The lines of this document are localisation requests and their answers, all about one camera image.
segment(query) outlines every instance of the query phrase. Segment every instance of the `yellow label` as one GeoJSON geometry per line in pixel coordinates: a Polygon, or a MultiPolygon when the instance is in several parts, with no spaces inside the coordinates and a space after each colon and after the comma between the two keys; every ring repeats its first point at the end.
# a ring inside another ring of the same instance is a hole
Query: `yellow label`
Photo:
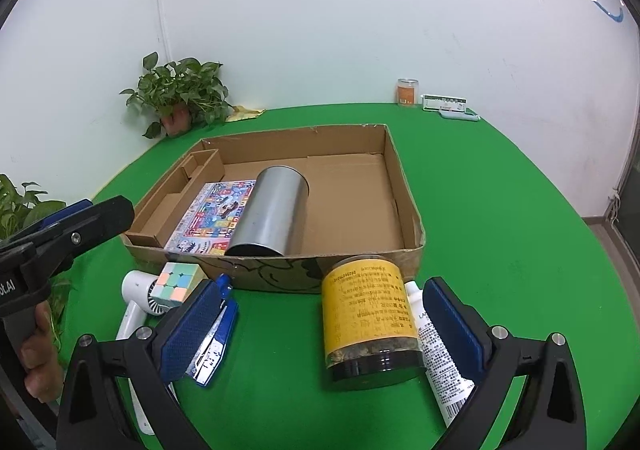
{"type": "Polygon", "coordinates": [[[392,336],[417,338],[399,268],[382,259],[351,261],[322,281],[324,355],[392,336]]]}

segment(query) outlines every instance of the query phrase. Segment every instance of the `finger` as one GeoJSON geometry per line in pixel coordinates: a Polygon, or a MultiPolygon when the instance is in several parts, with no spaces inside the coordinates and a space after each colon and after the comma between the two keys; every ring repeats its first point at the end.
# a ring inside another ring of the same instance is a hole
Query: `finger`
{"type": "Polygon", "coordinates": [[[22,363],[27,369],[47,363],[56,354],[48,334],[37,333],[31,335],[20,347],[22,363]]]}
{"type": "Polygon", "coordinates": [[[51,307],[46,300],[36,306],[36,325],[43,333],[51,331],[51,307]]]}
{"type": "Polygon", "coordinates": [[[62,368],[56,358],[31,370],[24,379],[29,394],[42,403],[53,401],[62,393],[62,368]]]}

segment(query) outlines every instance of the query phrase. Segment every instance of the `green table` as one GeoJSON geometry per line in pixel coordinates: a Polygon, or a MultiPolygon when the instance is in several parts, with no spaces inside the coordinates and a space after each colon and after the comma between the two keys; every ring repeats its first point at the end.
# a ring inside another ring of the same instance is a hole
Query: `green table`
{"type": "MultiPolygon", "coordinates": [[[[564,197],[487,122],[444,120],[390,104],[270,110],[161,141],[97,200],[123,194],[137,202],[199,138],[330,123],[389,126],[427,234],[419,284],[443,275],[490,325],[522,337],[545,339],[555,331],[567,337],[588,446],[603,448],[640,393],[640,345],[625,292],[564,197]]],[[[125,308],[120,283],[132,268],[119,239],[77,261],[70,272],[75,289],[65,315],[65,360],[83,333],[114,338],[125,308]]],[[[426,380],[359,392],[323,388],[318,295],[236,291],[236,297],[238,324],[212,385],[200,388],[188,378],[176,384],[185,413],[212,448],[428,449],[442,434],[426,380]]],[[[522,383],[511,387],[484,448],[498,445],[522,383]]],[[[144,443],[160,448],[154,437],[144,443]]]]}

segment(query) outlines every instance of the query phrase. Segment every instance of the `stainless steel cylinder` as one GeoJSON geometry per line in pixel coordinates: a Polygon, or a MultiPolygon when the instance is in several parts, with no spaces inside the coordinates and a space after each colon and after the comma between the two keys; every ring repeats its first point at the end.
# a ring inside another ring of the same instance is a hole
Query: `stainless steel cylinder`
{"type": "Polygon", "coordinates": [[[284,165],[264,169],[256,179],[225,255],[300,255],[308,196],[308,183],[297,170],[284,165]]]}

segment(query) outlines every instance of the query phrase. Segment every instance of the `black jar lid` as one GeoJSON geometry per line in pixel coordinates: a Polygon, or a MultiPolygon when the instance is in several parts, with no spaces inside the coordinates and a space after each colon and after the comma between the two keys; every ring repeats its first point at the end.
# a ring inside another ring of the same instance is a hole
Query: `black jar lid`
{"type": "Polygon", "coordinates": [[[360,356],[329,367],[333,386],[359,390],[394,385],[424,373],[421,351],[389,351],[360,356]]]}

